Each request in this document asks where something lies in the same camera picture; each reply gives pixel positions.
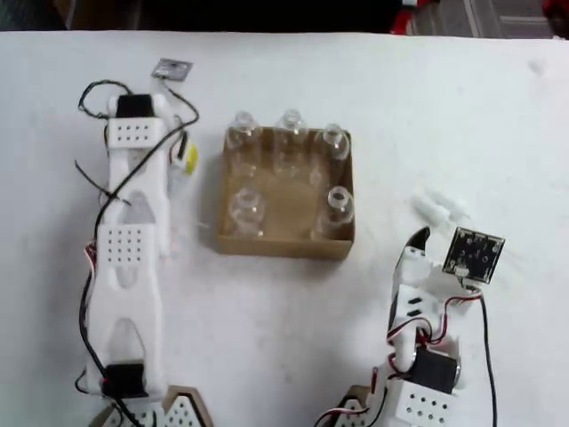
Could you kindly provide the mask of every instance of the brown cardboard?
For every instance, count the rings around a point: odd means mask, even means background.
[[[319,129],[311,129],[307,146]],[[217,246],[223,254],[286,256],[292,258],[326,258],[341,260],[348,256],[354,244],[354,221],[335,240],[312,240],[310,231],[317,216],[317,200],[322,197],[309,184],[309,170],[294,179],[278,178],[273,172],[272,128],[263,128],[261,165],[253,178],[238,178],[230,173],[228,152],[223,150],[223,177],[217,231]],[[266,213],[262,238],[241,238],[230,234],[231,219],[228,203],[244,185],[252,185],[265,199]],[[349,153],[343,176],[338,185],[354,195],[352,157]]]

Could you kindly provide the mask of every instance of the cardboard base piece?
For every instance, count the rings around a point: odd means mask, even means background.
[[[253,177],[233,173],[231,167],[233,153],[227,147],[224,148],[220,223],[216,237],[219,252],[333,260],[341,260],[348,256],[356,234],[355,220],[337,230],[333,237],[311,238],[319,200],[325,199],[331,187],[340,185],[354,196],[351,151],[341,173],[334,180],[326,175],[323,177],[325,185],[310,183],[309,148],[314,143],[318,131],[318,129],[309,131],[305,141],[306,161],[299,167],[300,171],[294,177],[283,177],[274,171],[273,128],[263,128],[260,162]],[[349,133],[347,136],[351,146],[351,136]],[[228,214],[228,207],[233,195],[243,187],[258,191],[265,202],[263,235],[260,238],[242,237],[233,232],[236,226]]]
[[[180,387],[177,385],[170,386],[168,388],[166,396],[162,400],[162,408],[164,409],[165,413],[170,410],[172,404],[174,403],[174,400],[176,400],[176,398],[179,396],[185,396],[189,398],[189,401],[194,407],[194,410],[196,411],[196,414],[201,420],[204,427],[213,427],[212,418],[205,408],[204,401],[199,395],[197,389],[194,389],[192,387]],[[102,427],[107,419],[111,416],[113,409],[114,407],[112,405],[109,405],[103,409],[89,424],[90,427]]]

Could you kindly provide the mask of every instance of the white table surface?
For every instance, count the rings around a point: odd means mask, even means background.
[[[479,230],[507,238],[485,295],[501,426],[566,424],[569,44],[372,35],[0,34],[2,425],[86,425],[74,391],[77,327],[103,123],[80,114],[93,80],[145,92],[160,57],[195,62],[182,92],[201,110],[200,162],[174,202],[165,263],[165,359],[221,427],[311,426],[387,352],[391,274],[423,225],[421,185],[460,195]],[[102,105],[111,90],[93,95]],[[239,109],[272,125],[288,108],[354,141],[357,237],[342,263],[223,256],[209,231],[217,155]],[[448,241],[429,249],[443,256]],[[460,425],[488,426],[480,309],[468,317],[472,379]]]

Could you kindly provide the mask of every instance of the black wire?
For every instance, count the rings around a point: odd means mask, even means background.
[[[482,320],[484,322],[484,347],[486,352],[486,367],[488,368],[488,378],[490,380],[490,392],[492,393],[492,427],[498,425],[498,402],[496,398],[496,384],[492,370],[492,360],[490,358],[490,340],[488,339],[488,312],[484,296],[480,295],[480,305],[482,306]]]
[[[75,169],[77,171],[79,171],[80,174],[83,175],[83,177],[98,191],[100,191],[101,193],[104,193],[105,196],[110,197],[110,191],[108,191],[107,189],[103,189],[97,182],[95,182],[88,174],[86,171],[83,170],[83,168],[77,163],[77,160],[75,160]],[[116,199],[120,200],[121,202],[125,202],[128,206],[132,206],[131,202],[129,202],[128,200],[123,200],[120,197],[115,197]]]
[[[126,85],[124,85],[120,82],[113,81],[113,80],[101,80],[99,82],[93,82],[89,86],[87,86],[87,88],[84,90],[83,94],[81,95],[81,99],[79,100],[79,105],[78,105],[79,110],[84,111],[86,114],[88,114],[91,117],[109,119],[110,118],[109,116],[102,115],[101,113],[99,113],[98,115],[94,115],[91,111],[86,109],[84,106],[84,98],[97,85],[118,85],[118,86],[123,87],[127,91],[127,93],[131,94],[132,92],[130,91],[130,89],[128,89],[128,87]],[[154,153],[156,153],[164,145],[164,143],[166,141],[168,141],[168,139],[170,137],[172,137],[174,134],[176,134],[180,131],[183,131],[184,128],[186,128],[190,125],[193,125],[195,122],[197,122],[199,120],[199,111],[196,109],[196,107],[194,107],[194,105],[191,102],[189,102],[188,100],[183,98],[181,95],[177,94],[175,91],[170,89],[170,87],[168,87],[165,83],[164,83],[164,86],[166,87],[168,92],[170,92],[172,94],[172,96],[174,96],[176,99],[180,100],[185,105],[187,105],[193,111],[195,117],[193,119],[189,120],[188,122],[184,122],[184,123],[176,126],[169,133],[167,133],[159,142],[156,143],[156,145],[146,154],[146,156],[130,171],[130,173],[128,175],[126,175],[126,177],[121,181],[121,183],[118,184],[118,186],[110,194],[108,194],[108,199],[105,202],[105,204],[102,206],[102,208],[100,209],[99,214],[97,215],[97,219],[95,221],[95,229],[94,229],[95,241],[97,240],[99,225],[100,225],[100,222],[102,221],[103,215],[104,215],[105,211],[107,210],[108,206],[110,205],[110,203],[113,201],[113,199],[118,198],[118,194],[119,194],[120,190],[148,162],[148,160],[152,157],[152,155]],[[87,276],[87,279],[85,280],[83,293],[81,295],[81,302],[80,302],[80,307],[79,307],[79,332],[81,334],[81,339],[83,340],[84,345],[85,345],[87,351],[89,352],[89,354],[91,355],[91,358],[92,358],[93,362],[95,363],[95,366],[99,370],[101,376],[103,377],[103,379],[105,381],[109,381],[109,379],[106,377],[105,367],[102,365],[99,357],[97,356],[97,353],[95,352],[94,348],[89,343],[89,338],[88,338],[88,334],[87,334],[87,327],[85,324],[86,312],[87,312],[87,295],[89,294],[89,288],[91,287],[91,283],[92,283],[92,273],[89,272],[89,275]],[[124,413],[126,418],[135,427],[141,427],[140,423],[136,420],[134,415],[128,410],[128,408],[124,404],[123,400],[120,399],[119,397],[114,397],[113,399],[115,399],[117,406],[119,407],[120,411],[122,411],[122,413]]]
[[[377,411],[377,415],[375,416],[375,418],[373,418],[373,421],[369,424],[367,424],[365,427],[372,427],[375,423],[377,423],[377,420],[380,419],[380,415],[381,415],[381,411],[383,411],[383,407],[385,406],[385,400],[388,396],[388,388],[383,387],[383,398],[381,398],[381,404],[380,404],[380,409],[379,411]]]
[[[75,380],[75,390],[77,390],[83,394],[89,394],[89,392],[86,389],[84,389],[83,387],[81,387],[79,385],[79,382],[82,380],[82,378],[85,376],[86,373],[87,373],[87,369],[84,369],[83,371],[81,371],[81,374],[79,374],[79,376]]]
[[[123,415],[122,411],[118,407],[116,407],[116,405],[113,405],[113,407],[116,409],[116,411],[118,412],[118,415],[121,417],[121,419],[118,422],[117,427],[122,427],[122,425],[124,423],[124,415]]]
[[[79,111],[84,112],[87,116],[89,117],[93,117],[93,118],[104,118],[105,120],[109,120],[110,116],[108,114],[104,114],[104,113],[93,113],[92,111],[90,111],[86,106],[85,106],[85,98],[87,97],[87,95],[97,86],[103,86],[103,85],[114,85],[114,86],[119,86],[122,87],[127,94],[132,95],[132,91],[129,89],[129,87],[127,85],[125,85],[124,83],[121,82],[117,82],[116,80],[108,80],[108,79],[104,79],[104,80],[99,80],[97,82],[92,82],[91,84],[89,84],[87,87],[85,87],[85,90],[83,91],[83,93],[81,93],[81,98],[79,98],[79,103],[77,104],[77,108],[79,109]]]

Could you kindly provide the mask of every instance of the small glass bottle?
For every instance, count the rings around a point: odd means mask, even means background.
[[[260,238],[263,236],[265,200],[251,187],[243,187],[229,201],[229,217],[232,220],[231,234],[234,236]]]
[[[310,184],[330,188],[338,185],[346,168],[349,139],[332,123],[317,133],[310,150]]]
[[[231,173],[253,177],[260,165],[261,128],[246,111],[239,111],[225,134]]]
[[[305,140],[309,130],[296,109],[288,109],[276,123],[273,167],[279,176],[297,176],[306,167]]]
[[[354,198],[344,187],[334,187],[318,206],[310,236],[313,240],[335,239],[354,221]]]

